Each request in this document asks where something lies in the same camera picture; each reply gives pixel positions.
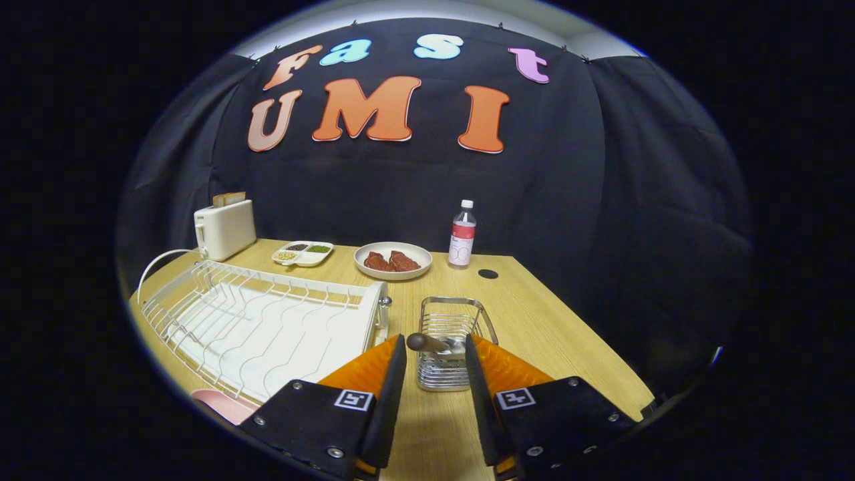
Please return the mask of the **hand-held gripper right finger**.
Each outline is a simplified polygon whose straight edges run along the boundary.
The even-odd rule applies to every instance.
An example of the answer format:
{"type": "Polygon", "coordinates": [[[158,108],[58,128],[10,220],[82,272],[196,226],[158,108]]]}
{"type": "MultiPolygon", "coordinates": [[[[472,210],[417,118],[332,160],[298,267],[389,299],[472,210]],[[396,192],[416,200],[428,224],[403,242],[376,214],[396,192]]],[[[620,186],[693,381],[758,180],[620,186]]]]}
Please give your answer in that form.
{"type": "Polygon", "coordinates": [[[553,379],[476,335],[466,369],[486,465],[495,478],[583,478],[637,422],[579,375],[553,379]]]}

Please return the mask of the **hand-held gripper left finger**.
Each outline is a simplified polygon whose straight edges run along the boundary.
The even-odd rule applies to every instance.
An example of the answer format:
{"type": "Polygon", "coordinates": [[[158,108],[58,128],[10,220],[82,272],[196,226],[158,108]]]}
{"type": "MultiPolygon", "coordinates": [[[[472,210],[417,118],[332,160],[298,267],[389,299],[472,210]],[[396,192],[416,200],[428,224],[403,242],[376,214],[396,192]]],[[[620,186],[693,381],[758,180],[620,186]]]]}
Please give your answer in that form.
{"type": "Polygon", "coordinates": [[[288,381],[238,430],[299,479],[375,480],[389,463],[406,368],[402,335],[317,383],[288,381]]]}

